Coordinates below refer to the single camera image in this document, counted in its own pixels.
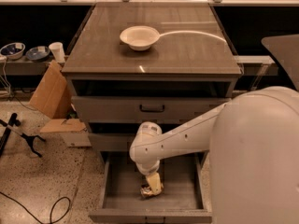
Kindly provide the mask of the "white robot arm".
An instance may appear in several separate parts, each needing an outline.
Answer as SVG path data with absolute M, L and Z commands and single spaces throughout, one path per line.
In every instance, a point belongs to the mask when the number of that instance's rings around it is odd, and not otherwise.
M 209 154 L 212 224 L 299 224 L 299 92 L 250 91 L 165 133 L 139 126 L 130 157 L 154 194 L 161 160 Z

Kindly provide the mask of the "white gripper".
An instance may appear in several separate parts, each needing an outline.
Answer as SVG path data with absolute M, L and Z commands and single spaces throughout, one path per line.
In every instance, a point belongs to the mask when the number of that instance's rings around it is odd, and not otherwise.
M 146 175 L 146 180 L 154 195 L 159 195 L 162 192 L 163 184 L 161 182 L 160 175 L 155 173 L 159 170 L 159 161 L 149 161 L 146 163 L 136 163 L 138 171 L 142 175 Z

